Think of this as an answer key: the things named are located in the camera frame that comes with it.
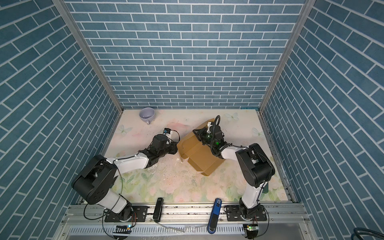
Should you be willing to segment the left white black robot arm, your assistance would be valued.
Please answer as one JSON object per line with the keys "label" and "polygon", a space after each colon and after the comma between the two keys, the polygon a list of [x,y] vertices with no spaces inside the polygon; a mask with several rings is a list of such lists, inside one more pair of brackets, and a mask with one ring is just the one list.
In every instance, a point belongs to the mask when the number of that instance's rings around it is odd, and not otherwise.
{"label": "left white black robot arm", "polygon": [[130,157],[105,158],[94,156],[74,178],[72,188],[90,205],[100,205],[124,222],[133,214],[132,204],[121,194],[111,190],[117,177],[130,171],[147,169],[155,165],[167,154],[177,153],[177,142],[170,134],[158,134],[150,145]]}

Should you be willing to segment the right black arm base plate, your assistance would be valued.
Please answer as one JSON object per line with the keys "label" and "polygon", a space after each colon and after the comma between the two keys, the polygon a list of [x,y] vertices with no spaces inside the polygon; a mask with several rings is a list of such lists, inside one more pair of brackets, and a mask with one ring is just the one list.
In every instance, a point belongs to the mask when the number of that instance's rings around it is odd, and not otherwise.
{"label": "right black arm base plate", "polygon": [[257,205],[252,209],[247,209],[243,205],[226,205],[223,207],[223,210],[229,222],[267,220],[267,214],[263,205]]}

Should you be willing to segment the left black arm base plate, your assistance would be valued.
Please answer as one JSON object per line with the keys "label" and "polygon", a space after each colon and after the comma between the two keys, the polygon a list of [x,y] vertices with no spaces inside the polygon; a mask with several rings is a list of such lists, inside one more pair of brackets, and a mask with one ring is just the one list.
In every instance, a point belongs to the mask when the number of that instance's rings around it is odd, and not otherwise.
{"label": "left black arm base plate", "polygon": [[105,217],[107,223],[145,222],[148,206],[125,207],[120,213],[110,212]]}

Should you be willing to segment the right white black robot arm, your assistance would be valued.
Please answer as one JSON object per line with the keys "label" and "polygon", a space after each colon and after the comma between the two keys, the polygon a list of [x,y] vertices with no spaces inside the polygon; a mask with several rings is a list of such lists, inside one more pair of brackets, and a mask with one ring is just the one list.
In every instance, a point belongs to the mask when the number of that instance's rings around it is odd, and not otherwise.
{"label": "right white black robot arm", "polygon": [[243,219],[253,218],[261,209],[260,196],[275,174],[275,167],[257,143],[247,147],[235,146],[224,140],[220,127],[221,116],[216,116],[201,129],[193,130],[197,140],[210,148],[213,156],[224,160],[237,161],[240,165],[247,186],[239,201],[239,209]]}

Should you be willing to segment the brown cardboard paper box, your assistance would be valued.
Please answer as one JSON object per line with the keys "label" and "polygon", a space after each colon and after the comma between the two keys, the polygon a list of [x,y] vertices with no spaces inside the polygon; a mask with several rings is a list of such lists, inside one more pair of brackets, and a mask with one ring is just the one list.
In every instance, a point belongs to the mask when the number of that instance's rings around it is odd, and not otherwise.
{"label": "brown cardboard paper box", "polygon": [[225,160],[215,157],[210,147],[198,141],[191,131],[177,144],[178,152],[183,159],[204,176],[212,174]]}

